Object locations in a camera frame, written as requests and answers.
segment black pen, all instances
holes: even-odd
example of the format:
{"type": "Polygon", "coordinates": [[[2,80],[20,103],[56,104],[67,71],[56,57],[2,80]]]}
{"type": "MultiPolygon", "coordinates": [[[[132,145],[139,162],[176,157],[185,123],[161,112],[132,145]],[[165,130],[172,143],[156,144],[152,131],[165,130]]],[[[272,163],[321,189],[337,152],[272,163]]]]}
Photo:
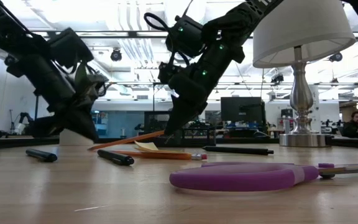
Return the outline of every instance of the black pen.
{"type": "Polygon", "coordinates": [[[122,155],[115,152],[109,152],[102,149],[98,150],[98,155],[120,166],[130,166],[135,162],[135,160],[131,156],[122,155]]]}
{"type": "Polygon", "coordinates": [[[219,147],[219,146],[205,146],[203,147],[203,149],[209,152],[231,152],[231,153],[241,153],[241,154],[254,154],[254,155],[261,155],[261,156],[274,154],[273,150],[268,150],[268,149],[251,149],[251,148],[219,147]]]}
{"type": "Polygon", "coordinates": [[[25,153],[29,156],[40,159],[42,162],[55,162],[57,156],[50,152],[44,152],[36,149],[28,149],[25,153]]]}

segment silver lamp base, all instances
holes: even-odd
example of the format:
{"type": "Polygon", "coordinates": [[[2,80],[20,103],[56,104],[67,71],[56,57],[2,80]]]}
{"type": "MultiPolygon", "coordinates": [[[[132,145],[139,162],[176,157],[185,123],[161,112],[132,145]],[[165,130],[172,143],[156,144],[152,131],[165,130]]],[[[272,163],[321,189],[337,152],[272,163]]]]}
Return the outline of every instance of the silver lamp base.
{"type": "Polygon", "coordinates": [[[280,146],[286,147],[329,147],[325,134],[281,134],[280,146]]]}

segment person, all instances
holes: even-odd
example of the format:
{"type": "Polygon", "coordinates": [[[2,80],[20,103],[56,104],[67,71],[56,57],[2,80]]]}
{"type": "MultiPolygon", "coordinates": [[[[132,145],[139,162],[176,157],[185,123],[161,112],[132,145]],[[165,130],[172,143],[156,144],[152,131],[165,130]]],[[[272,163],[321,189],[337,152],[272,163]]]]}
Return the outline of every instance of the person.
{"type": "Polygon", "coordinates": [[[358,111],[352,113],[352,120],[345,123],[343,136],[348,138],[358,138],[358,111]]]}

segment table surface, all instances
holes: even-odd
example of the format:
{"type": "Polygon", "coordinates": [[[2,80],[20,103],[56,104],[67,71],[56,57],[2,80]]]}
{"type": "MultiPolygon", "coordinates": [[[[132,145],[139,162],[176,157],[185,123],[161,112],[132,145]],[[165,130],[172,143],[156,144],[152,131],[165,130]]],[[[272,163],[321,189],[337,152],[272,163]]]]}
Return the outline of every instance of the table surface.
{"type": "MultiPolygon", "coordinates": [[[[265,146],[275,154],[207,152],[208,161],[358,163],[358,149],[265,146]]],[[[57,152],[59,160],[45,164],[25,156],[25,148],[0,149],[0,223],[358,223],[358,174],[274,192],[201,192],[168,181],[171,172],[200,161],[135,159],[132,167],[120,167],[85,147],[34,148],[57,152]]]]}

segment scissors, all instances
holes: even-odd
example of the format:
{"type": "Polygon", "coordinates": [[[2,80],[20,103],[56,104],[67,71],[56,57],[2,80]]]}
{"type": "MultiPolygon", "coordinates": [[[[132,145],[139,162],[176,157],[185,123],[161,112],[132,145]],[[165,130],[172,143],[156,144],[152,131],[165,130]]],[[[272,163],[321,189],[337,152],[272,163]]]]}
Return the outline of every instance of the scissors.
{"type": "Polygon", "coordinates": [[[253,192],[282,190],[336,174],[358,173],[358,164],[303,166],[291,163],[213,162],[171,173],[172,185],[193,190],[253,192]]]}

